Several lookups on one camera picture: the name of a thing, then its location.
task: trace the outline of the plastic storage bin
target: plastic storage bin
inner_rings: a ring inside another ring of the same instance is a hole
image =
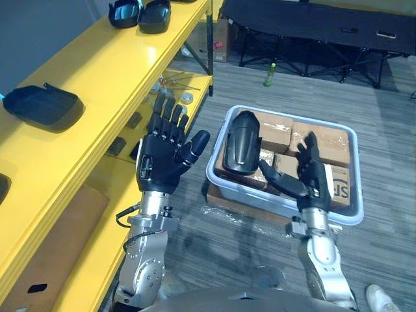
[[[236,200],[238,202],[242,202],[266,211],[270,211],[276,213],[277,215],[286,216],[288,218],[299,215],[295,200],[282,198],[277,195],[263,192],[262,190],[257,190],[251,187],[247,187],[245,185],[228,181],[226,179],[218,177],[215,174],[215,162],[218,158],[218,154],[220,153],[221,145],[223,141],[225,141],[226,139],[232,120],[239,113],[240,109],[247,109],[249,111],[265,112],[278,116],[290,117],[296,122],[323,125],[325,127],[342,129],[346,131],[348,133],[351,157],[350,166],[348,167],[348,169],[350,170],[350,206],[343,208],[342,211],[339,211],[339,213],[329,212],[328,218],[333,222],[344,224],[346,226],[357,225],[363,220],[363,193],[361,189],[361,178],[359,174],[358,142],[355,131],[347,126],[339,125],[337,123],[324,122],[321,120],[305,118],[290,114],[283,114],[280,112],[272,112],[270,110],[267,111],[264,109],[257,109],[255,107],[237,105],[230,108],[227,112],[224,123],[218,134],[218,138],[215,142],[211,158],[209,159],[207,165],[206,173],[208,180],[219,187],[223,197],[228,198],[230,200]]]

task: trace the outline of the shoe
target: shoe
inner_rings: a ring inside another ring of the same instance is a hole
[[[392,299],[378,285],[368,286],[365,297],[371,312],[400,312]]]

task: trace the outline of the wall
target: wall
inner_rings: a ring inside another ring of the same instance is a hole
[[[93,22],[85,0],[1,0],[0,93],[11,91]]]
[[[416,15],[416,0],[310,0],[310,2]]]

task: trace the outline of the cardboard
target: cardboard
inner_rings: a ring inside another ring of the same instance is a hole
[[[0,311],[50,311],[108,202],[98,191],[81,186],[21,273]]]
[[[252,175],[238,175],[233,174],[232,172],[227,171],[223,166],[222,163],[224,161],[224,153],[225,153],[226,145],[225,143],[222,144],[221,151],[218,154],[218,158],[215,162],[215,173],[219,176],[226,176],[228,179],[247,185],[249,187],[253,187],[255,189],[264,190],[267,187],[267,180],[265,179],[263,173],[261,172],[260,168],[258,168],[254,174]],[[274,153],[272,151],[268,151],[266,149],[260,149],[260,159],[264,159],[269,165],[273,165]]]
[[[298,159],[287,155],[275,155],[274,168],[298,179]],[[345,208],[350,205],[350,172],[347,168],[331,165],[334,197],[331,208]]]
[[[284,154],[291,141],[293,120],[254,110],[253,113],[260,123],[261,147],[274,153]]]
[[[275,154],[274,168],[298,179],[298,159],[287,155]]]
[[[214,39],[214,61],[227,62],[229,50],[237,37],[238,29],[230,25],[226,19],[218,19],[213,24]],[[203,60],[207,60],[207,25],[206,22],[199,22],[189,35],[187,42]]]
[[[304,138],[311,131],[317,136],[319,155],[324,163],[340,167],[350,164],[348,134],[345,131],[302,122],[292,125],[291,143],[286,155],[296,156],[298,144],[305,145]]]
[[[207,203],[213,207],[224,208],[233,211],[234,213],[240,213],[245,216],[261,219],[271,224],[277,224],[279,226],[285,226],[291,221],[290,218],[285,218],[284,216],[280,216],[269,211],[265,211],[250,205],[245,205],[238,201],[228,200],[221,195],[218,186],[212,183],[210,183],[208,187]]]
[[[347,168],[331,166],[334,196],[331,208],[342,208],[350,205],[350,172]]]

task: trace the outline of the green bottle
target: green bottle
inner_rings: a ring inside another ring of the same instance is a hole
[[[271,86],[274,72],[276,71],[276,63],[272,63],[271,67],[267,71],[266,80],[263,82],[263,86]]]

